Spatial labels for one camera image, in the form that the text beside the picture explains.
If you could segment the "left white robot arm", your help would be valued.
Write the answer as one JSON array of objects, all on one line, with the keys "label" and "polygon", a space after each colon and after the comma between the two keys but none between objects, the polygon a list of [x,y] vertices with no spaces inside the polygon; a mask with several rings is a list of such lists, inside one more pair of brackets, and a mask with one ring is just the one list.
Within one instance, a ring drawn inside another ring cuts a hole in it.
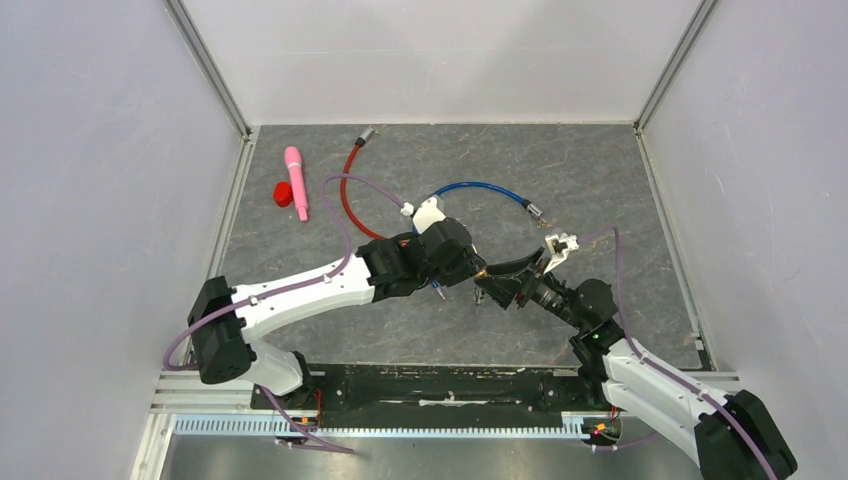
[{"label": "left white robot arm", "polygon": [[332,310],[407,297],[433,282],[453,286],[484,266],[469,231],[446,218],[279,280],[231,286],[223,276],[212,278],[188,318],[195,369],[205,385],[244,380],[301,408],[314,393],[308,366],[300,353],[269,344],[266,335]]}]

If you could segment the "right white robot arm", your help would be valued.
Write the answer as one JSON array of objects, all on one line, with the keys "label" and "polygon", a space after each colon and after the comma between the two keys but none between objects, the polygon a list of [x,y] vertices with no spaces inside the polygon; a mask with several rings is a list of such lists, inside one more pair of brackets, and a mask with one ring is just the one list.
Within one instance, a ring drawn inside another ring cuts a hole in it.
[{"label": "right white robot arm", "polygon": [[537,251],[490,265],[474,282],[502,308],[534,303],[576,329],[577,392],[591,408],[608,403],[677,446],[705,479],[788,479],[798,462],[763,401],[748,390],[712,387],[648,352],[623,326],[611,284],[569,287]]}]

